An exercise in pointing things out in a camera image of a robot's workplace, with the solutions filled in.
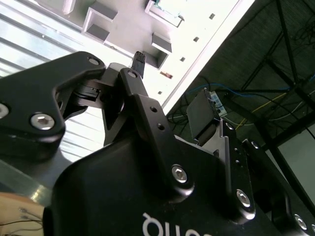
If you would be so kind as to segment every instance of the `bolt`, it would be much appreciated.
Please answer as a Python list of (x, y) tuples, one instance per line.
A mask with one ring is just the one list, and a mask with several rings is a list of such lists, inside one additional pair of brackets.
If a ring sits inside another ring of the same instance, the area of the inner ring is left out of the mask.
[(303, 230), (307, 230), (306, 224), (304, 223), (304, 221), (302, 220), (302, 218), (298, 215), (298, 214), (294, 214), (294, 218), (295, 221), (297, 222), (297, 224), (303, 229)]
[(259, 146), (254, 141), (251, 141), (251, 144), (253, 145), (254, 148), (259, 149)]
[(9, 114), (9, 109), (4, 104), (0, 103), (0, 119)]
[(226, 124), (226, 126), (230, 129), (230, 130), (233, 130), (234, 128), (233, 128), (233, 126), (230, 124), (230, 123), (225, 123)]
[(238, 200), (240, 200), (240, 202), (243, 204), (243, 206), (245, 206), (245, 207), (251, 206), (250, 199), (247, 197), (247, 195), (242, 190), (237, 189), (236, 196), (237, 196)]
[(128, 71), (128, 75), (130, 75), (130, 76), (133, 77), (133, 78), (137, 78), (137, 74), (134, 73), (134, 72), (131, 71), (131, 70)]
[(31, 124), (37, 129), (49, 130), (54, 127), (55, 121), (47, 114), (35, 114), (31, 118)]
[(174, 166), (172, 168), (172, 174), (179, 183), (187, 182), (187, 174), (181, 167)]
[(95, 60), (94, 58), (89, 58), (89, 62), (94, 64), (94, 65), (99, 65), (99, 62)]

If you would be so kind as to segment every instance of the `metal beam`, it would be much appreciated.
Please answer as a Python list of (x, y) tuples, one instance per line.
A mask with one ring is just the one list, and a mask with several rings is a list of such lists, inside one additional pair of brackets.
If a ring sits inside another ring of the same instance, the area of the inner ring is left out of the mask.
[(273, 155), (274, 159), (276, 160), (277, 164), (279, 165), (280, 169), (282, 170), (283, 175), (285, 176), (288, 183), (291, 185), (292, 189), (295, 193), (299, 196), (301, 201), (305, 204), (305, 206), (309, 209), (309, 211), (315, 216), (315, 206), (311, 201), (310, 197), (304, 190), (303, 186), (301, 185), (300, 181), (295, 176), (293, 170), (290, 168), (289, 164), (287, 163), (286, 159), (275, 145), (273, 140), (271, 139), (270, 134), (268, 133), (265, 125), (261, 122), (255, 123), (257, 130), (259, 131), (260, 135), (264, 139), (266, 145), (268, 146), (271, 154)]
[(277, 3), (277, 9), (278, 9), (278, 13), (279, 13), (279, 18), (280, 18), (282, 30), (283, 30), (286, 50), (287, 50), (287, 54), (289, 56), (289, 61), (290, 61), (290, 65), (291, 65), (291, 70), (292, 70), (294, 82), (297, 84), (299, 82), (299, 78), (298, 78), (297, 72), (296, 72), (294, 57), (293, 57), (293, 53), (292, 53), (289, 35), (288, 35), (287, 28), (285, 25), (285, 19), (284, 19), (284, 14), (283, 14), (282, 7), (281, 7), (281, 2), (280, 2), (280, 0), (276, 0), (276, 3)]
[(244, 107), (233, 102), (228, 97), (225, 97), (223, 99), (223, 104), (225, 107), (230, 108), (232, 111), (236, 112), (237, 114), (241, 115), (242, 117), (244, 117), (245, 119), (247, 119), (251, 122), (256, 122), (259, 120), (259, 117), (255, 116), (253, 113), (246, 110)]
[[(295, 87), (294, 82), (272, 61), (269, 60), (267, 63), (291, 88)], [(315, 111), (315, 102), (306, 93), (304, 93), (301, 88), (296, 87), (295, 92), (310, 108), (312, 108), (313, 111)]]
[(280, 146), (281, 144), (293, 138), (298, 133), (305, 130), (305, 126), (308, 127), (314, 123), (315, 123), (315, 112), (311, 112), (308, 115), (296, 121), (293, 125), (291, 125), (288, 129), (286, 129), (280, 135), (275, 137), (272, 140), (272, 143), (274, 143), (274, 145), (276, 146)]
[(275, 49), (277, 48), (277, 46), (279, 45), (279, 43), (281, 42), (282, 38), (283, 38), (284, 34), (282, 31), (280, 31), (280, 33), (278, 34), (277, 38), (275, 39), (275, 41), (273, 42), (273, 44), (271, 45), (271, 47), (269, 48), (268, 52), (266, 53), (265, 57), (263, 58), (263, 60), (258, 64), (258, 66), (255, 68), (255, 70), (252, 72), (252, 74), (249, 76), (249, 78), (246, 80), (246, 82), (244, 83), (244, 85), (242, 86), (241, 90), (245, 90), (250, 83), (254, 80), (254, 78), (256, 77), (256, 75), (260, 72), (260, 70), (264, 67), (267, 58), (273, 54), (273, 52), (275, 51)]

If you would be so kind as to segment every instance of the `black metal bracket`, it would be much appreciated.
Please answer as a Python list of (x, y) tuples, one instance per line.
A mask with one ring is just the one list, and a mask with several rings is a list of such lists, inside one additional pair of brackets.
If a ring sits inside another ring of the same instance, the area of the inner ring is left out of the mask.
[(234, 127), (221, 120), (214, 136), (203, 148), (214, 153), (220, 160), (218, 178), (224, 179), (220, 189), (220, 207), (223, 214), (238, 224), (244, 224), (255, 217), (255, 204), (247, 165), (247, 158), (236, 138)]
[[(189, 167), (181, 164), (181, 150), (170, 129), (163, 109), (159, 102), (149, 98), (140, 74), (129, 68), (119, 72), (118, 78), (125, 89), (124, 110), (134, 118), (140, 137), (151, 146), (157, 166), (164, 182), (164, 186), (170, 191), (173, 201), (182, 201), (187, 198), (194, 189), (193, 177), (189, 173)], [(181, 175), (185, 170), (187, 179), (176, 179), (175, 174)]]
[(243, 147), (253, 169), (253, 187), (258, 186), (254, 192), (256, 203), (267, 206), (266, 211), (271, 210), (271, 221), (277, 229), (283, 235), (315, 235), (315, 219), (307, 202), (292, 190), (293, 186), (290, 187), (257, 143), (245, 140)]
[[(32, 160), (52, 157), (65, 131), (63, 112), (70, 94), (82, 80), (100, 77), (104, 70), (100, 59), (77, 52), (1, 79), (0, 103), (9, 108), (9, 115), (0, 119), (0, 154)], [(53, 127), (32, 126), (36, 114), (49, 115)]]

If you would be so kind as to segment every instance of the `ceiling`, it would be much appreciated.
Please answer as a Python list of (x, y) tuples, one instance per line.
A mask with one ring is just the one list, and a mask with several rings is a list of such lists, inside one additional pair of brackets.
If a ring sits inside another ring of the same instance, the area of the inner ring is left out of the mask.
[[(283, 14), (290, 37), (290, 43), (293, 50), (294, 60), (297, 68), (298, 77), (301, 80), (309, 81), (315, 73), (315, 54), (313, 45), (306, 46), (305, 41), (296, 40), (303, 33), (303, 28), (306, 23), (315, 21), (315, 2), (311, 0), (286, 0), (281, 1)], [(231, 89), (241, 89), (243, 84), (254, 72), (255, 68), (264, 60), (265, 55), (273, 45), (275, 39), (282, 31), (279, 14), (277, 11), (275, 0), (256, 0), (249, 11), (241, 19), (236, 28), (232, 31), (229, 37), (224, 41), (221, 47), (216, 51), (214, 56), (209, 60), (206, 66), (202, 69), (193, 83), (186, 91), (188, 103), (196, 96), (199, 89), (194, 92), (189, 92), (192, 89), (207, 84), (204, 77), (210, 83), (220, 83)], [(275, 51), (267, 59), (273, 61), (290, 79), (293, 80), (292, 71), (286, 50), (285, 41), (282, 38)], [(259, 73), (247, 89), (285, 89), (288, 85), (277, 75), (271, 67), (264, 65)], [(221, 89), (218, 86), (211, 86), (210, 90)], [(315, 80), (308, 82), (303, 88), (305, 93), (310, 93), (315, 90)], [(218, 92), (218, 95), (223, 99), (225, 92)], [(281, 93), (261, 93), (270, 99), (282, 95)], [(232, 100), (246, 108), (248, 111), (253, 111), (259, 106), (268, 102), (265, 98), (241, 97), (233, 96)], [(289, 96), (283, 95), (277, 99), (282, 101), (287, 109), (293, 111), (301, 99), (296, 93)], [(180, 116), (186, 112), (186, 106), (182, 106), (182, 113), (178, 110), (180, 101), (174, 106), (172, 111), (176, 112), (174, 116)], [(263, 108), (257, 110), (254, 114), (260, 118), (279, 118), (287, 115), (288, 112), (282, 108), (276, 108), (276, 105), (270, 103)], [(243, 117), (236, 112), (225, 107), (228, 111), (227, 118), (235, 123), (240, 123)], [(304, 103), (294, 112), (298, 118), (304, 117), (312, 110)], [(176, 122), (182, 120), (182, 123), (175, 126), (174, 132), (180, 135), (187, 141), (192, 142), (189, 125), (186, 124), (185, 118), (177, 118)], [(293, 116), (287, 116), (283, 119), (268, 122), (267, 129), (272, 137), (286, 130), (292, 123), (296, 122)], [(237, 135), (240, 140), (250, 138), (257, 140), (261, 145), (264, 143), (254, 125), (241, 126), (237, 129)]]

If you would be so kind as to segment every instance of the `mounting hole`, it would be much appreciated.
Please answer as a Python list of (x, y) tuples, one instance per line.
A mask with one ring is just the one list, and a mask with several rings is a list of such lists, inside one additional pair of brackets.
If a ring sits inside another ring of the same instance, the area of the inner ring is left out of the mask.
[(236, 151), (237, 154), (241, 154), (241, 152), (238, 150), (238, 148), (235, 148), (234, 151)]
[(209, 19), (212, 20), (215, 16), (216, 16), (216, 15), (212, 13), (212, 14), (209, 16)]
[(150, 109), (151, 109), (151, 111), (153, 111), (153, 112), (158, 112), (155, 107), (150, 107)]
[(157, 127), (159, 130), (165, 130), (165, 127), (160, 123), (157, 124)]
[(99, 61), (95, 58), (88, 58), (89, 62), (92, 63), (93, 65), (99, 65)]
[(134, 73), (134, 72), (131, 71), (131, 70), (128, 71), (128, 75), (130, 75), (130, 76), (133, 77), (133, 78), (137, 78), (137, 74)]

